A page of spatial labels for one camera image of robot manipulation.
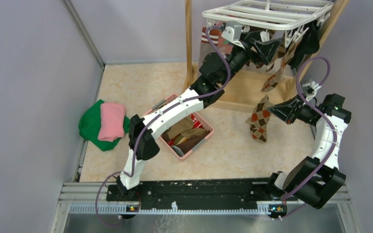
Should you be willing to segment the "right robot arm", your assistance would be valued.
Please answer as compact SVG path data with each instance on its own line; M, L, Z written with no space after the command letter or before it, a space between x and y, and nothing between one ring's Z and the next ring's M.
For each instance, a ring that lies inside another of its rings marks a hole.
M351 112L342 107L344 100L343 96L331 94L312 108L296 96L267 108L287 124L298 119L316 128L311 154L289 174L272 174L272 183L265 187L269 199L286 199L293 191L294 197L320 209L344 185L346 176L339 170L338 155L342 135L351 121Z

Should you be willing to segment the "white clip hanger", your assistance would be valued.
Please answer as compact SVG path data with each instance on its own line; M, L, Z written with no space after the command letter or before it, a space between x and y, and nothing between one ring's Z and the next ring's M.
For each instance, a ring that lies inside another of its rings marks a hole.
M244 26L283 31L288 47L305 35L308 23L323 24L333 6L329 0L239 0L205 10L202 16L208 23L235 21Z

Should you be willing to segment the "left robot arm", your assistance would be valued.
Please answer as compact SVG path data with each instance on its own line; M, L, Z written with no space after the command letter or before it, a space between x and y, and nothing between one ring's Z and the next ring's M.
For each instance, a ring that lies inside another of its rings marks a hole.
M233 45L227 55L217 46L209 53L199 69L200 76L184 93L160 109L130 119L129 155L127 163L117 178L118 195L124 200L136 196L136 186L146 161L156 156L160 148L157 138L181 119L215 103L223 94L229 81L249 62L269 64L278 51L281 39L260 40L260 32L246 33L242 46Z

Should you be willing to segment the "black sock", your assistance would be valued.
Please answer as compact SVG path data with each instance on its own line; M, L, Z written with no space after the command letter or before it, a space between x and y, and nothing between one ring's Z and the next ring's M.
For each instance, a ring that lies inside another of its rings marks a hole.
M306 55L314 54L320 48L319 26L317 26L317 21L312 21L305 26L308 27L308 30L296 47L293 58L288 63L291 69L297 68Z

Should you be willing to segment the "beige argyle sock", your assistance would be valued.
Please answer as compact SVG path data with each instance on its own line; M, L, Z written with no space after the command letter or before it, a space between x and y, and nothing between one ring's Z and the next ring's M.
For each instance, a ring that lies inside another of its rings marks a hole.
M283 58L283 60L281 62L279 70L277 72L275 72L274 74L272 74L264 82L264 84L263 84L263 86L261 88L261 92L269 92L269 91L273 90L274 88L276 88L276 86L279 84L279 82L280 82L280 80L282 78L282 75L283 75L284 70L285 70L285 66L294 57L294 53L295 53L295 50L296 50L298 44L299 44L298 42L291 42L290 43L290 45L287 47L288 51L287 51L285 57Z
M273 106L274 104L270 102L269 96L265 95L255 106L251 116L245 121L246 124L250 125L251 136L254 140L267 142L267 124L271 118L271 112L268 108Z

